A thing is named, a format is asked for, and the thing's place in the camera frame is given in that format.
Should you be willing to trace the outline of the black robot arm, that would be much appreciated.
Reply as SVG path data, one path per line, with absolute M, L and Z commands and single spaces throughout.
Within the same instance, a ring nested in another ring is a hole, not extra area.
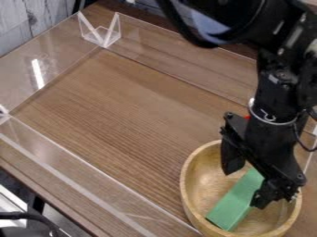
M 301 0 L 157 0 L 182 37 L 202 48 L 258 48 L 258 87 L 249 117 L 225 113 L 225 174 L 252 164 L 264 177 L 250 205 L 297 197 L 308 179 L 294 157 L 317 119 L 317 12 Z

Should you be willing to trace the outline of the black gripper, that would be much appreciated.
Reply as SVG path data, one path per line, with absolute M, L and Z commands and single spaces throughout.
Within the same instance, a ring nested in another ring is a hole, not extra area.
M 230 175 L 249 162 L 264 177 L 250 206 L 265 209 L 281 199 L 292 201 L 308 179 L 300 168 L 294 147 L 300 144 L 308 116 L 282 107 L 250 106 L 250 119 L 226 112 L 221 127 L 221 164 Z

